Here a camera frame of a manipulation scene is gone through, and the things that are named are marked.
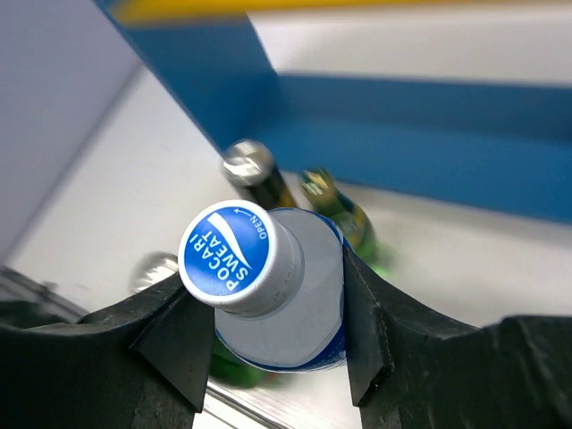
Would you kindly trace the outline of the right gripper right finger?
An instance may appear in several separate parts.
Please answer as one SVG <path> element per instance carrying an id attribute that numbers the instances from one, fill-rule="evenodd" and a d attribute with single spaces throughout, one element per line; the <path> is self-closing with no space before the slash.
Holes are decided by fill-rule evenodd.
<path id="1" fill-rule="evenodd" d="M 365 428 L 568 428 L 571 320 L 516 315 L 476 328 L 343 251 L 351 398 Z"/>

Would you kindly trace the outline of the green glass bottle front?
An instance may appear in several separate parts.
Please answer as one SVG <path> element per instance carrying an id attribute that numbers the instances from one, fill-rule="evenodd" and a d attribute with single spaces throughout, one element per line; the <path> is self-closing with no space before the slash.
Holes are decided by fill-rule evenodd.
<path id="1" fill-rule="evenodd" d="M 263 383 L 267 372 L 237 358 L 218 338 L 214 338 L 209 375 L 232 387 L 250 389 Z"/>

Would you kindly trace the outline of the green glass bottle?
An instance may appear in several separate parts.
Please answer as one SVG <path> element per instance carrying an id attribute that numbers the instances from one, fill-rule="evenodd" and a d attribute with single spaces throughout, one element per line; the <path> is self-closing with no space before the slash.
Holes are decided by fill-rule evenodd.
<path id="1" fill-rule="evenodd" d="M 299 180 L 312 209 L 334 221 L 359 257 L 368 264 L 377 264 L 377 240 L 369 217 L 338 189 L 328 171 L 322 167 L 308 169 Z"/>
<path id="2" fill-rule="evenodd" d="M 237 358 L 218 338 L 214 338 L 209 375 L 232 387 L 250 389 L 263 383 L 267 372 Z"/>

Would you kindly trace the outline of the Pocari bottle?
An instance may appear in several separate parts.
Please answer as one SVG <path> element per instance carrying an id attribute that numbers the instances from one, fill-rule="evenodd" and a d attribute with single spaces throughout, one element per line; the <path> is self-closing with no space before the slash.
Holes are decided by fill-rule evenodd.
<path id="1" fill-rule="evenodd" d="M 346 243 L 320 214 L 225 200 L 187 226 L 179 275 L 214 309 L 215 334 L 237 358 L 272 372 L 317 371 L 346 361 Z"/>

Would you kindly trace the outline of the dark can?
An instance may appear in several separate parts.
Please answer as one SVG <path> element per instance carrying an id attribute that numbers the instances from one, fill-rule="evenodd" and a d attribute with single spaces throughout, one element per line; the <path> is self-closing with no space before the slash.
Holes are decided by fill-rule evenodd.
<path id="1" fill-rule="evenodd" d="M 222 155 L 222 172 L 244 199 L 265 210 L 298 207 L 272 152 L 262 143 L 241 139 Z"/>

